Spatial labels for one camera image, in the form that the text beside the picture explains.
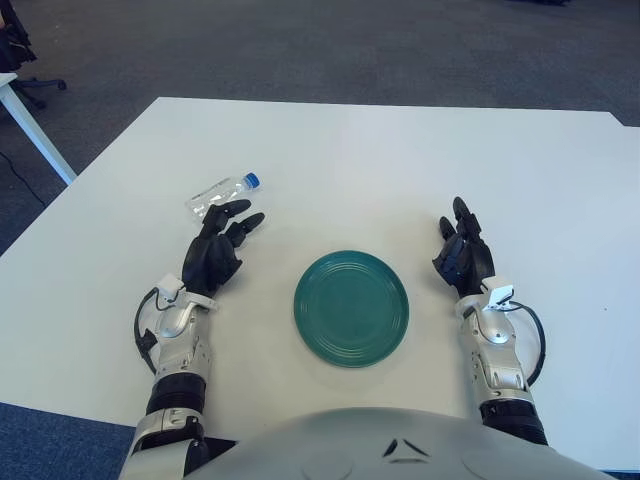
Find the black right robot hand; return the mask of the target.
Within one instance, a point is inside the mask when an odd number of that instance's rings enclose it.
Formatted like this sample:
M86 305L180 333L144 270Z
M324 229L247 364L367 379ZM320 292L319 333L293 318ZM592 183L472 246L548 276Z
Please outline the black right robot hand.
M432 264L440 277L454 287L460 299L480 295L485 278L495 275L493 258L488 245L481 238L481 227L464 200L453 200L456 226L442 216L439 230L444 244Z

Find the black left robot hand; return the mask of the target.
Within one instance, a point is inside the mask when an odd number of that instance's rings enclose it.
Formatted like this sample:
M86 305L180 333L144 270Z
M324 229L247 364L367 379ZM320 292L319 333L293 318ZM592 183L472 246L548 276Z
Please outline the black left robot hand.
M251 206L250 200L241 199L208 209L183 262L181 280L187 292L212 298L239 270L242 261L236 249L264 221L265 214L258 212L240 222L228 222Z

